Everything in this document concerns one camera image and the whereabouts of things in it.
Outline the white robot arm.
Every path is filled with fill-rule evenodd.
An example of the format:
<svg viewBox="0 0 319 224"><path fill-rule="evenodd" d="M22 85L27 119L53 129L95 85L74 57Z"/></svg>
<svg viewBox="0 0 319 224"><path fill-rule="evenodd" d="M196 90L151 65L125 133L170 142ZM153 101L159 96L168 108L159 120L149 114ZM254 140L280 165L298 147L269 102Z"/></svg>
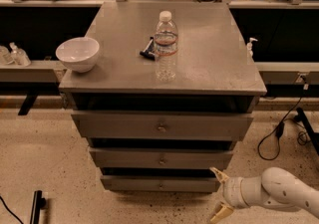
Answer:
<svg viewBox="0 0 319 224"><path fill-rule="evenodd" d="M217 224L235 209L252 206L278 211L304 209L319 217L319 191L285 169L270 167L255 177L229 177L215 167L210 170L221 183L225 199L216 205L211 224Z"/></svg>

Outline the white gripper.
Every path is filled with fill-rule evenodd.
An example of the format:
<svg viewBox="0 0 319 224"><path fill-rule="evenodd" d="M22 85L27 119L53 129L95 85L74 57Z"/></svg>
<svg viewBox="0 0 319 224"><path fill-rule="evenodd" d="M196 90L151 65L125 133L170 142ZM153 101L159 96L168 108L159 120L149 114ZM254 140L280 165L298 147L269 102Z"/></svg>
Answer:
<svg viewBox="0 0 319 224"><path fill-rule="evenodd" d="M229 217L235 209L247 208L248 205L244 201L241 192L242 177L230 177L221 170L211 167L210 170L220 183L223 184L223 197L225 201L216 204L212 216L209 219L210 224L217 224L219 221Z"/></svg>

